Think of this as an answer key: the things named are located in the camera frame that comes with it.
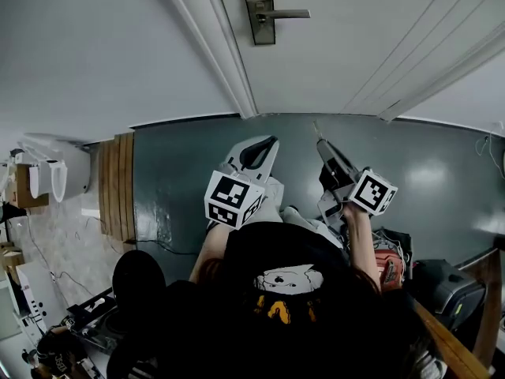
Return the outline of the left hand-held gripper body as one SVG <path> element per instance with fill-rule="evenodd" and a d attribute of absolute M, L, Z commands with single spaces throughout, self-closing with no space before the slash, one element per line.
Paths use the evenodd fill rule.
<path fill-rule="evenodd" d="M 260 208 L 267 181 L 256 181 L 248 168 L 221 163 L 213 172 L 204 195 L 206 218 L 240 229 Z"/>

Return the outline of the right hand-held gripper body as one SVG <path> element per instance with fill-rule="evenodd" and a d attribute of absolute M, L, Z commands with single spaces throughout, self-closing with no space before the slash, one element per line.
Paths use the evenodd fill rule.
<path fill-rule="evenodd" d="M 398 191 L 396 186 L 369 168 L 363 171 L 321 173 L 323 195 L 317 208 L 323 221 L 331 226 L 342 216 L 343 205 L 354 203 L 370 216 L 385 213 Z"/>

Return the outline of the person's right forearm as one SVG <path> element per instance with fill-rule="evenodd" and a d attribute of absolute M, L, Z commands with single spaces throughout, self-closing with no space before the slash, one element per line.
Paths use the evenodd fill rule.
<path fill-rule="evenodd" d="M 349 202 L 343 205 L 342 214 L 348 227 L 351 264 L 365 273 L 380 291 L 380 275 L 368 213 L 353 202 Z"/>

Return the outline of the person's left forearm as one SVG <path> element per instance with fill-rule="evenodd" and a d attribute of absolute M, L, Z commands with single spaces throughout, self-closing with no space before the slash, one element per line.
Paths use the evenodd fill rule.
<path fill-rule="evenodd" d="M 231 231 L 232 228 L 224 224 L 217 224 L 208 231 L 189 276 L 189 282 L 196 283 L 198 281 L 198 276 L 206 261 L 211 259 L 221 260 L 224 257 L 227 240 Z"/>

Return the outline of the person's light grey trousers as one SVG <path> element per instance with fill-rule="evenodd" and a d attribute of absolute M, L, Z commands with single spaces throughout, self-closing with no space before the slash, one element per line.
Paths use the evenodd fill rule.
<path fill-rule="evenodd" d="M 293 206 L 287 206 L 281 210 L 283 193 L 284 185 L 277 179 L 269 177 L 261 206 L 245 222 L 245 225 L 259 222 L 291 223 L 321 235 L 339 249 L 343 249 L 341 241 L 330 232 L 323 222 L 304 218 Z"/>

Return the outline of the person's black printed T-shirt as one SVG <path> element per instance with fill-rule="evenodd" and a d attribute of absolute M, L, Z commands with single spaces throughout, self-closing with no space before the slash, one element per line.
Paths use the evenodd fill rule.
<path fill-rule="evenodd" d="M 324 237 L 288 223 L 230 234 L 167 290 L 171 373 L 200 379 L 414 379 L 416 314 Z"/>

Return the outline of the red pouch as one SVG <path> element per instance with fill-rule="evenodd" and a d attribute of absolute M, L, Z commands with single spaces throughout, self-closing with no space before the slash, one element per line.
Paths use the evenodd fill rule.
<path fill-rule="evenodd" d="M 382 292 L 402 287 L 406 270 L 403 256 L 397 250 L 375 250 Z"/>

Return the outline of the wooden floor strip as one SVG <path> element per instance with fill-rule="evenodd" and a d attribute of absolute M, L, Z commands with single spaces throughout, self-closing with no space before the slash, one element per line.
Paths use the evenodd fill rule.
<path fill-rule="evenodd" d="M 133 203 L 134 133 L 99 144 L 98 188 L 101 231 L 132 246 L 136 241 Z"/>

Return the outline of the black hard case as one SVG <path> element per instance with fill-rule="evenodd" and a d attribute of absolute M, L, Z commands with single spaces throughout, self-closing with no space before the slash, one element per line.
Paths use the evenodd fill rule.
<path fill-rule="evenodd" d="M 450 331 L 458 329 L 486 295 L 484 284 L 445 260 L 417 261 L 406 287 Z"/>

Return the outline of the large white toilet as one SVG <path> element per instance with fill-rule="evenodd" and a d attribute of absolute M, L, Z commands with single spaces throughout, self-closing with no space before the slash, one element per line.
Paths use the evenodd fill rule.
<path fill-rule="evenodd" d="M 89 152 L 81 146 L 41 134 L 29 134 L 21 138 L 19 145 L 34 159 L 31 165 L 41 162 L 49 164 L 52 185 L 50 194 L 58 203 L 87 191 L 91 158 Z"/>

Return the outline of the black flat appliance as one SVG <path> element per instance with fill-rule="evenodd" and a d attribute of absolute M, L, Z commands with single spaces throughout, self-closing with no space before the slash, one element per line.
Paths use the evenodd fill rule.
<path fill-rule="evenodd" d="M 110 355 L 117 346 L 117 337 L 106 327 L 106 317 L 117 310 L 113 288 L 93 295 L 81 304 L 67 308 L 69 330 L 97 351 Z"/>

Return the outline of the small white toilet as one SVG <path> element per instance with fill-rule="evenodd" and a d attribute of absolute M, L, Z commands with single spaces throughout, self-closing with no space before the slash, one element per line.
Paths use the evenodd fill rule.
<path fill-rule="evenodd" d="M 51 169 L 47 162 L 31 165 L 29 172 L 29 189 L 33 198 L 52 192 Z"/>

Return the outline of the brown cardboard box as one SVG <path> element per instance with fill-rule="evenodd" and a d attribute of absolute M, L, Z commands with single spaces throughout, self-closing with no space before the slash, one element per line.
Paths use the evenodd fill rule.
<path fill-rule="evenodd" d="M 9 203 L 18 208 L 37 208 L 49 205 L 49 194 L 38 198 L 31 195 L 29 185 L 28 165 L 18 164 L 9 175 L 6 188 L 6 198 Z"/>

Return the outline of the white box appliance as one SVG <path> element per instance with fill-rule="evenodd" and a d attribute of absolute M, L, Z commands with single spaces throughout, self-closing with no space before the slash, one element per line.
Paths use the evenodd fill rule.
<path fill-rule="evenodd" d="M 63 301 L 58 297 L 51 274 L 33 261 L 16 267 L 21 289 L 40 330 L 60 325 L 66 316 Z"/>

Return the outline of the wooden furniture frame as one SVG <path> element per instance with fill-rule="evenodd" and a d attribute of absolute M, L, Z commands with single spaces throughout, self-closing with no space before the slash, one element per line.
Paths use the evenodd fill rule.
<path fill-rule="evenodd" d="M 448 330 L 416 299 L 414 307 L 448 365 L 446 379 L 504 379 L 505 357 L 496 350 L 502 320 L 501 251 L 494 247 L 459 265 L 462 270 L 485 285 L 486 295 L 480 307 L 454 331 Z"/>

